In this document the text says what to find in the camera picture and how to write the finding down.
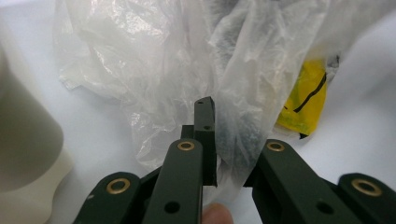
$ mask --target transparent plastic bag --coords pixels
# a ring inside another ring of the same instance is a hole
[[[217,189],[233,197],[253,169],[305,59],[346,51],[394,8],[381,0],[58,2],[61,80],[121,100],[135,157],[163,162],[193,102],[212,95]]]

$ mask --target crumpled plastic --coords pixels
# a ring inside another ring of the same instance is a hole
[[[232,198],[255,166],[304,60],[346,52],[391,0],[58,2],[60,78],[120,99],[135,157],[160,166],[193,102],[216,103],[219,187]]]

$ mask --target white table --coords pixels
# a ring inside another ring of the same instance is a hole
[[[0,37],[14,73],[41,95],[61,124],[75,166],[57,189],[48,223],[71,223],[100,179],[118,171],[147,173],[135,160],[130,126],[119,103],[58,79],[52,47],[54,0],[3,1]],[[289,141],[318,175],[372,175],[396,189],[396,14],[382,21],[345,58],[321,122],[305,140]],[[227,205],[235,223],[261,223],[251,190]]]

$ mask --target finger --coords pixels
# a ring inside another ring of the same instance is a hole
[[[233,224],[233,216],[224,205],[212,203],[202,213],[202,224]]]

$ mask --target beige cylindrical object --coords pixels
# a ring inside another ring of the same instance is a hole
[[[0,49],[0,192],[47,172],[64,143],[59,124],[10,74]]]

